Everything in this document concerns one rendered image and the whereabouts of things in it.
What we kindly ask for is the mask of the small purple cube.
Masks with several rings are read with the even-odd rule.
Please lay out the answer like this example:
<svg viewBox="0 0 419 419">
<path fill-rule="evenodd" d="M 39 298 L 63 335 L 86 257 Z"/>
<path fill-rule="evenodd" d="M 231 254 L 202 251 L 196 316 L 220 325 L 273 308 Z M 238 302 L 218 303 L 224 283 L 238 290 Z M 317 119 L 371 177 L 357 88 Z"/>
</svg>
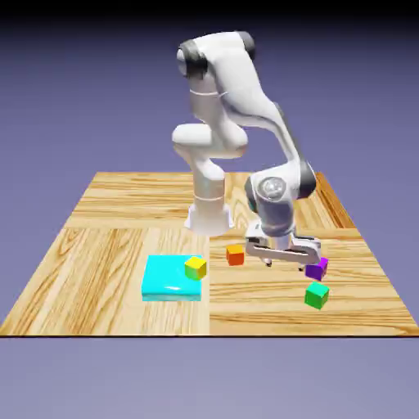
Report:
<svg viewBox="0 0 419 419">
<path fill-rule="evenodd" d="M 321 281 L 327 273 L 328 258 L 321 257 L 317 264 L 308 264 L 305 266 L 305 276 L 316 281 Z"/>
</svg>

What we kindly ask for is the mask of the small yellow cube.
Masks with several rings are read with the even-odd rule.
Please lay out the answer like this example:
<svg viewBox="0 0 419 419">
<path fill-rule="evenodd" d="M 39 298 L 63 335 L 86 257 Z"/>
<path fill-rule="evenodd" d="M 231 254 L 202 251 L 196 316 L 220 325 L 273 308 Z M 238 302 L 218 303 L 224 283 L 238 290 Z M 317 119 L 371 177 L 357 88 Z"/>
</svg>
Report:
<svg viewBox="0 0 419 419">
<path fill-rule="evenodd" d="M 185 262 L 184 268 L 185 275 L 194 281 L 200 281 L 207 274 L 207 262 L 201 257 L 192 256 Z"/>
</svg>

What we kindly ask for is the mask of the large cyan box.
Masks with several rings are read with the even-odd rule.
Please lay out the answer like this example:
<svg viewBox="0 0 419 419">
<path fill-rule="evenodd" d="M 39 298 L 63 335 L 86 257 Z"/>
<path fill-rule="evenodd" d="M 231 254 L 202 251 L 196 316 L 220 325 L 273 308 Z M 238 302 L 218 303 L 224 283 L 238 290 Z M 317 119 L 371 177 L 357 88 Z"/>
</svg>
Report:
<svg viewBox="0 0 419 419">
<path fill-rule="evenodd" d="M 149 255 L 143 273 L 143 301 L 201 301 L 201 282 L 189 278 L 185 263 L 192 255 Z"/>
</svg>

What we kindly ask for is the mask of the small orange cube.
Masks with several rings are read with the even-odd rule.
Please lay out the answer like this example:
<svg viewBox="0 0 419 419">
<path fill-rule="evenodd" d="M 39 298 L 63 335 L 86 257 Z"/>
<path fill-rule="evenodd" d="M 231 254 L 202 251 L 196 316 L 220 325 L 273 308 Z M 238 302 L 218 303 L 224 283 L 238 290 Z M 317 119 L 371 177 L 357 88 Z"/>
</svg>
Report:
<svg viewBox="0 0 419 419">
<path fill-rule="evenodd" d="M 226 259 L 230 266 L 242 265 L 245 261 L 245 250 L 242 245 L 226 246 Z"/>
</svg>

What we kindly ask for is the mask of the small green cube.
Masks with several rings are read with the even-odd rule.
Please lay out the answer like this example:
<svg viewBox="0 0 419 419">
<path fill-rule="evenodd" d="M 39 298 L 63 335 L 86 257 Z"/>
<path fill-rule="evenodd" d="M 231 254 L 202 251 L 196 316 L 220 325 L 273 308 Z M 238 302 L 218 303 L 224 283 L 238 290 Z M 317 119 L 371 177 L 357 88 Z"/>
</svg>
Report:
<svg viewBox="0 0 419 419">
<path fill-rule="evenodd" d="M 304 302 L 313 308 L 321 309 L 328 301 L 330 288 L 320 282 L 312 282 L 305 290 Z"/>
</svg>

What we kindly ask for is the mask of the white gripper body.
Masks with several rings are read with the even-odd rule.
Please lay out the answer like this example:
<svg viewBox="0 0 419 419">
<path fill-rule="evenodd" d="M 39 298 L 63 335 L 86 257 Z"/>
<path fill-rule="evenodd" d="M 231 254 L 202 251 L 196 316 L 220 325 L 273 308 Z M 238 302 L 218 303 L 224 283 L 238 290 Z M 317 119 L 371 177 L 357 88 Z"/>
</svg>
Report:
<svg viewBox="0 0 419 419">
<path fill-rule="evenodd" d="M 317 264 L 321 259 L 321 242 L 314 237 L 292 237 L 289 249 L 279 250 L 268 247 L 265 238 L 246 239 L 246 253 L 264 259 L 280 259 L 298 264 Z"/>
</svg>

